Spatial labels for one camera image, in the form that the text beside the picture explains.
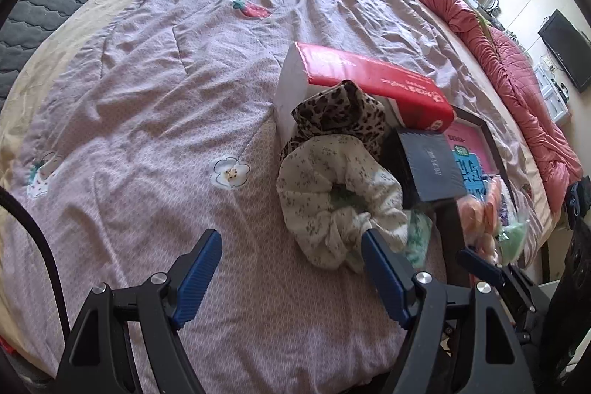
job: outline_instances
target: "green wrapped item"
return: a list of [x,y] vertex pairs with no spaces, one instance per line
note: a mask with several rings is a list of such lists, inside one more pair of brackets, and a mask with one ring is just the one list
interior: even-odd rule
[[425,266],[432,228],[433,222],[429,219],[427,214],[415,209],[411,211],[407,246],[404,250],[404,256],[415,269],[421,269]]
[[501,265],[506,266],[519,259],[525,244],[528,223],[516,223],[503,226],[496,240],[501,250]]

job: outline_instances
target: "bed sheet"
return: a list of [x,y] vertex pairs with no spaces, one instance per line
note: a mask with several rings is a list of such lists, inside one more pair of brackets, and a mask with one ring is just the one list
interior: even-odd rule
[[[66,66],[91,36],[101,27],[106,26],[116,14],[126,8],[132,1],[89,1],[50,36],[27,63],[8,97],[2,116],[0,116],[0,171],[2,173],[2,185],[5,187],[10,186],[13,160],[19,155],[20,146],[28,131],[31,119],[45,99],[55,78],[66,70]],[[433,16],[432,24],[437,26],[437,29],[449,40],[457,55],[469,68],[482,92],[491,99],[501,113],[502,118],[515,134],[515,137],[520,138],[522,141],[518,127],[494,92],[492,85],[486,79],[474,57],[435,16]],[[549,234],[552,220],[542,182],[531,153],[523,141],[518,156],[522,158],[521,164],[525,166],[527,178],[534,191],[537,217],[543,225],[544,234]],[[0,218],[0,225],[4,224],[4,221],[4,217]],[[0,324],[2,325],[1,334],[13,346],[16,346],[20,352],[27,355],[27,350],[24,348],[25,340],[10,316],[5,302],[4,291],[2,291],[2,302],[0,303]],[[31,356],[28,357],[35,364],[49,370],[39,360]]]

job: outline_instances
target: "television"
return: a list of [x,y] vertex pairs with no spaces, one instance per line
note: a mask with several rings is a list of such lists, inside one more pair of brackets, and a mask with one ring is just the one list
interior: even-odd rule
[[578,92],[591,82],[591,44],[558,9],[538,32]]

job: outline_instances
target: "pink bedspread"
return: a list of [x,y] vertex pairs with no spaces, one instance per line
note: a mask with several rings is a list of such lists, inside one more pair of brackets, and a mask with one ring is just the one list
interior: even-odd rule
[[550,118],[528,59],[512,40],[491,28],[495,50],[463,0],[419,1],[449,25],[486,72],[536,159],[551,211],[559,212],[568,185],[582,177],[583,168]]

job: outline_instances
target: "silver bolt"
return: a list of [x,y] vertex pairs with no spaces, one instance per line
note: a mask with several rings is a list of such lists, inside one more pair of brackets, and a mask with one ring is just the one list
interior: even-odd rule
[[433,280],[433,277],[428,272],[419,272],[417,274],[417,281],[421,284],[429,284]]
[[107,290],[107,284],[105,284],[104,282],[101,282],[99,285],[94,286],[92,288],[92,292],[94,294],[103,294],[103,292],[106,290]]
[[164,272],[157,272],[150,278],[150,281],[152,281],[152,284],[164,284],[166,282],[166,274]]
[[491,291],[491,285],[488,282],[480,281],[476,284],[476,288],[483,294],[488,294]]

